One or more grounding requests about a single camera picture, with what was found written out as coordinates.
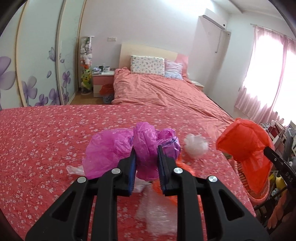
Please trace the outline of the white plastic bag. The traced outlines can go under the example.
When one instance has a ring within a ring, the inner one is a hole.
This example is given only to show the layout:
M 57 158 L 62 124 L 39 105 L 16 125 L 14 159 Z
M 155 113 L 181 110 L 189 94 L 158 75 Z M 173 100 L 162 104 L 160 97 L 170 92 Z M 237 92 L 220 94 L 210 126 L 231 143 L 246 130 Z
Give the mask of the white plastic bag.
M 70 175 L 85 176 L 85 172 L 82 165 L 77 167 L 68 165 L 66 166 L 66 170 Z

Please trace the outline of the orange plastic bag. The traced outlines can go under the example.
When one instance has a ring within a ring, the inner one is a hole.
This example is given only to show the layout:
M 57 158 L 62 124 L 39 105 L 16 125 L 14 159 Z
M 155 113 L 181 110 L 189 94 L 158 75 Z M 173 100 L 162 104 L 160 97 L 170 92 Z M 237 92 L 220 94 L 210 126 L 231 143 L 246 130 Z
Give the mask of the orange plastic bag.
M 165 196 L 174 206 L 184 196 L 184 185 L 193 178 L 188 166 L 172 158 L 158 160 L 159 179 L 152 183 L 152 190 L 158 196 Z
M 265 147 L 274 150 L 268 133 L 251 120 L 237 118 L 217 138 L 216 149 L 230 154 L 242 165 L 249 188 L 256 194 L 264 188 L 273 166 L 264 155 Z

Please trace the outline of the clear bubble wrap sheet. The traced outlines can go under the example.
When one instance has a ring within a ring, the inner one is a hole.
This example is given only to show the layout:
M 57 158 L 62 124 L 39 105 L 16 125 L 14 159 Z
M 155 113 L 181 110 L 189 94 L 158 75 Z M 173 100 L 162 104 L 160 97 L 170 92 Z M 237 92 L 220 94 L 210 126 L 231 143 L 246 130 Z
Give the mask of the clear bubble wrap sheet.
M 152 185 L 143 190 L 143 196 L 135 219 L 146 224 L 146 230 L 153 236 L 175 235 L 177 233 L 177 206 L 168 198 L 156 193 Z

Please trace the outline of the magenta plastic bag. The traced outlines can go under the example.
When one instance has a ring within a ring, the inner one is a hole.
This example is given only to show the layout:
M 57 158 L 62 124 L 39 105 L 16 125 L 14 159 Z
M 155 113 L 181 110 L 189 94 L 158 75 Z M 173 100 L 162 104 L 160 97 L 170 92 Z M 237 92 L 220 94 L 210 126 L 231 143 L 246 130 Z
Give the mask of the magenta plastic bag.
M 177 159 L 181 145 L 174 129 L 156 130 L 148 122 L 137 123 L 133 128 L 103 130 L 91 138 L 82 161 L 85 176 L 101 177 L 115 168 L 121 159 L 136 153 L 137 177 L 152 181 L 159 177 L 158 146 L 167 157 Z

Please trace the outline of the white plastic wad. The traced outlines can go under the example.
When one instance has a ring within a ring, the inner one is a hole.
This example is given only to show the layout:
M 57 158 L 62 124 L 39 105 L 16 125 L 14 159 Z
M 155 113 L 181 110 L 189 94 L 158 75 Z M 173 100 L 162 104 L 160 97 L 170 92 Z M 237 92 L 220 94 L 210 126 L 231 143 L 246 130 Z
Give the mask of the white plastic wad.
M 185 152 L 191 158 L 198 158 L 205 154 L 209 149 L 209 144 L 202 135 L 188 134 L 184 139 Z

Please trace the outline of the cluttered white shelf unit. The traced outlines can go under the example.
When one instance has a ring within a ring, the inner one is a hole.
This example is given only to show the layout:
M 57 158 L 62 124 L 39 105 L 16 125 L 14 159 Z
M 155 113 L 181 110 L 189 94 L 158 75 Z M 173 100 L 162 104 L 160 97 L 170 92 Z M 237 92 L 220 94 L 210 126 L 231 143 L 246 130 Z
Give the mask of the cluttered white shelf unit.
M 261 123 L 261 127 L 271 138 L 275 152 L 290 165 L 295 161 L 295 124 L 291 121 L 288 126 L 283 126 L 279 121 Z

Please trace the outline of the red plastic laundry basket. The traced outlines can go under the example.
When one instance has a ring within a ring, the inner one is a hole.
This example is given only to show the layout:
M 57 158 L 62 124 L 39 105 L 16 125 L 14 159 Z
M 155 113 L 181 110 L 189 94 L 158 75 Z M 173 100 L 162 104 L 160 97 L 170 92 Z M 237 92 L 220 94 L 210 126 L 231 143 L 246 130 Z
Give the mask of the red plastic laundry basket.
M 241 167 L 251 193 L 259 195 L 265 189 L 272 162 L 264 155 L 265 147 L 274 149 L 273 142 L 259 138 L 235 138 L 217 143 L 217 148 L 230 154 Z

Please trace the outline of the red floral bed quilt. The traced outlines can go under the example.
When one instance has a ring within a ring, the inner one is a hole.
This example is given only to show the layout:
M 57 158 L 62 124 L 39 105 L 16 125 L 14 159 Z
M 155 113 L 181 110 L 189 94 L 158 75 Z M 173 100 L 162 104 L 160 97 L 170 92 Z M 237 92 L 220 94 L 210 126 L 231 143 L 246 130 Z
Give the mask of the red floral bed quilt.
M 177 107 L 143 105 L 59 105 L 1 111 L 1 210 L 24 238 L 29 229 L 76 179 L 67 166 L 79 166 L 92 136 L 105 129 L 133 128 L 148 122 L 172 128 L 180 141 L 201 134 L 209 143 L 198 159 L 182 160 L 198 177 L 216 175 L 253 212 L 238 175 L 216 150 L 208 134 L 213 124 L 200 114 Z

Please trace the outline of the pink window curtain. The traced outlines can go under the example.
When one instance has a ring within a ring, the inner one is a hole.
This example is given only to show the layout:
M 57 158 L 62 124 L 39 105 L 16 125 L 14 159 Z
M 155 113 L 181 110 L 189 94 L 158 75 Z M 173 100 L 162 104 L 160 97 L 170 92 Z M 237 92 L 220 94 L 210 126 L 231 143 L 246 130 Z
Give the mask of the pink window curtain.
M 234 105 L 255 123 L 295 121 L 295 40 L 254 26 L 246 77 Z

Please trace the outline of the right bedside nightstand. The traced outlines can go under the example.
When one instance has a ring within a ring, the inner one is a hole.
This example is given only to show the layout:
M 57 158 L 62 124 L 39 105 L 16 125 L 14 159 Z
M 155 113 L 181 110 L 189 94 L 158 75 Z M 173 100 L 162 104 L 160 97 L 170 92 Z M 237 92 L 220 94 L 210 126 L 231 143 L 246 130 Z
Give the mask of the right bedside nightstand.
M 201 85 L 199 82 L 195 81 L 195 80 L 190 80 L 199 90 L 203 91 L 204 90 L 204 86 Z

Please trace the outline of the salmon pink duvet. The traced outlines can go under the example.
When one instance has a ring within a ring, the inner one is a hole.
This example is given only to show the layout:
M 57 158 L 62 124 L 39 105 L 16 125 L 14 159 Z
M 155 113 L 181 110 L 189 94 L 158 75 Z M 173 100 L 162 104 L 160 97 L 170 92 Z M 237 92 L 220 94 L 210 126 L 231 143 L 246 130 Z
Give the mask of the salmon pink duvet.
M 234 119 L 197 88 L 183 80 L 158 75 L 134 74 L 124 67 L 114 74 L 113 104 L 138 104 L 184 108 L 209 117 L 225 127 Z

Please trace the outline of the small red waste bin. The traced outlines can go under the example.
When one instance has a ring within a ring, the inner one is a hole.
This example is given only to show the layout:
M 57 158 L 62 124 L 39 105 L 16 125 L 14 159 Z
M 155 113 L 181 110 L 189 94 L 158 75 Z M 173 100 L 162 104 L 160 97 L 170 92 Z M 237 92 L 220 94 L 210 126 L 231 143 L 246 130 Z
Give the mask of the small red waste bin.
M 99 94 L 102 96 L 104 104 L 111 104 L 111 102 L 114 100 L 113 84 L 103 85 L 99 91 Z

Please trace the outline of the pink white nightstand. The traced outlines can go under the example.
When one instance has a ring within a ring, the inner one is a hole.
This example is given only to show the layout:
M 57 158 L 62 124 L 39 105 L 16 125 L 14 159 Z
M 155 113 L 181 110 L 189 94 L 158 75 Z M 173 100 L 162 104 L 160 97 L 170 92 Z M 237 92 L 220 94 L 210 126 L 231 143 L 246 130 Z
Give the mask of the pink white nightstand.
M 97 73 L 94 72 L 92 75 L 93 83 L 93 96 L 101 97 L 99 94 L 100 90 L 104 85 L 112 84 L 114 82 L 114 73 L 115 71 Z

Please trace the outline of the pink striped pillow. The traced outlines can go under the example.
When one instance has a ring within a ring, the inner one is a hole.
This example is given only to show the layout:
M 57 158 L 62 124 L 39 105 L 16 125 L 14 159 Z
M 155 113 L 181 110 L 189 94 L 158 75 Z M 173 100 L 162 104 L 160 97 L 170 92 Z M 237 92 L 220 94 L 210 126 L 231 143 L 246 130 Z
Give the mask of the pink striped pillow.
M 173 61 L 165 61 L 165 77 L 172 79 L 183 79 L 183 64 Z

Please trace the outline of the plush toy display tube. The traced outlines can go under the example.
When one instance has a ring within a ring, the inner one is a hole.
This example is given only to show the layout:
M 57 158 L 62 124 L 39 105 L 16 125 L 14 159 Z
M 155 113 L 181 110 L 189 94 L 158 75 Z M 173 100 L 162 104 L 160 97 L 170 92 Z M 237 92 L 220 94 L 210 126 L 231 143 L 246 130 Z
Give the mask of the plush toy display tube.
M 92 92 L 92 39 L 93 36 L 83 37 L 80 47 L 81 93 L 86 95 Z

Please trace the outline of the white air conditioner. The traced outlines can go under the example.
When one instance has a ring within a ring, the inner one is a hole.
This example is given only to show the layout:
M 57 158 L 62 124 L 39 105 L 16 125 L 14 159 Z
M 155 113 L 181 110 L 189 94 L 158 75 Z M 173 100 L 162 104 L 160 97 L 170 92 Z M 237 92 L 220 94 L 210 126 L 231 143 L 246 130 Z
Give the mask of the white air conditioner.
M 205 13 L 202 15 L 202 17 L 219 27 L 221 30 L 226 30 L 227 28 L 227 21 L 209 9 L 205 10 Z

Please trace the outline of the white floral pillow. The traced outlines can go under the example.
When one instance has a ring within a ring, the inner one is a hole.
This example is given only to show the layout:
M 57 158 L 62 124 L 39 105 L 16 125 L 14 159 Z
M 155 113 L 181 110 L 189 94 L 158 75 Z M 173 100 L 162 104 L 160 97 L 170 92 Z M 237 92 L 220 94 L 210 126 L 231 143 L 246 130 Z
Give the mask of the white floral pillow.
M 165 59 L 160 57 L 132 55 L 130 58 L 132 74 L 152 74 L 165 76 Z

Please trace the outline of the floral glass wardrobe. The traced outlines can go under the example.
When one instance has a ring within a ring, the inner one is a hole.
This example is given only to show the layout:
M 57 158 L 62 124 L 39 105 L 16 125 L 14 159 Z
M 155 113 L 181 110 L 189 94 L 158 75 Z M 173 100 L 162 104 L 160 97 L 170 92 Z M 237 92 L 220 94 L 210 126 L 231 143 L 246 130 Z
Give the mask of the floral glass wardrobe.
M 85 1 L 1 1 L 1 109 L 69 104 Z

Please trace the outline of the beige wooden headboard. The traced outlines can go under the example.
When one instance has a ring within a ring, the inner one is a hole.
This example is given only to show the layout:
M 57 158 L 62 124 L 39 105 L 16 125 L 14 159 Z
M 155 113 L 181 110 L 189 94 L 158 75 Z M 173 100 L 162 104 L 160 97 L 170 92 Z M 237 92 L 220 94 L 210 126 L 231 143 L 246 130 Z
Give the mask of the beige wooden headboard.
M 154 48 L 146 45 L 137 45 L 130 43 L 122 43 L 120 56 L 119 56 L 119 66 L 118 68 L 127 67 L 130 68 L 130 56 L 151 56 L 151 57 L 161 57 L 175 63 L 183 64 L 183 75 L 188 74 L 188 62 L 189 57 L 180 53 L 172 52 L 165 49 Z

